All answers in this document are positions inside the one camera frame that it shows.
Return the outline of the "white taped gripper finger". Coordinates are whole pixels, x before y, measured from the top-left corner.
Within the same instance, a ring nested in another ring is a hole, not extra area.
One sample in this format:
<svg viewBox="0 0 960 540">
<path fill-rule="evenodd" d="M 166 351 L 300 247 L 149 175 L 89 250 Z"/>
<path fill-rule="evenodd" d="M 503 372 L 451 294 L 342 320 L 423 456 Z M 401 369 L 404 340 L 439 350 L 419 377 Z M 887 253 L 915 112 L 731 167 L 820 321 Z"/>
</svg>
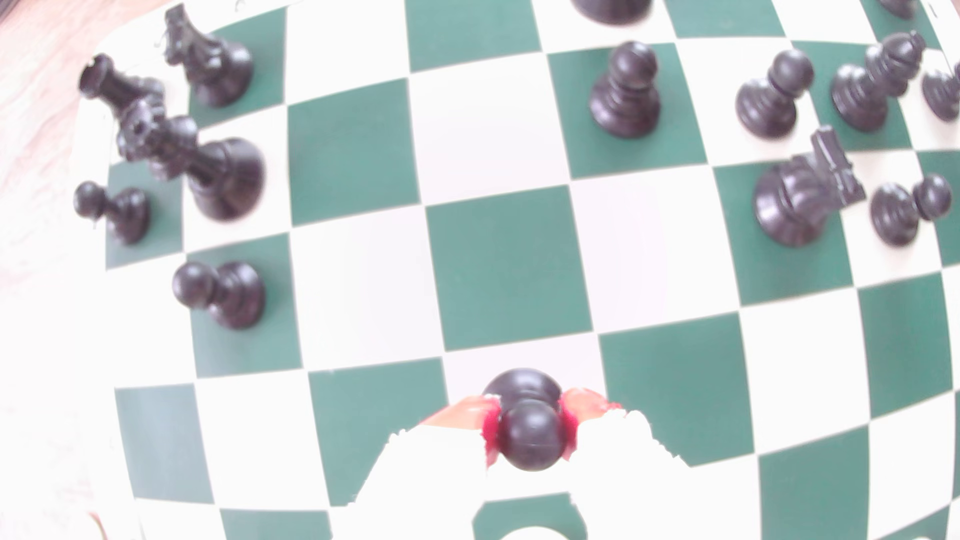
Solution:
<svg viewBox="0 0 960 540">
<path fill-rule="evenodd" d="M 639 410 L 586 387 L 562 392 L 574 431 L 570 499 L 588 539 L 734 539 L 709 485 Z"/>
<path fill-rule="evenodd" d="M 468 396 L 392 434 L 332 538 L 473 539 L 499 412 L 498 397 Z"/>
</svg>

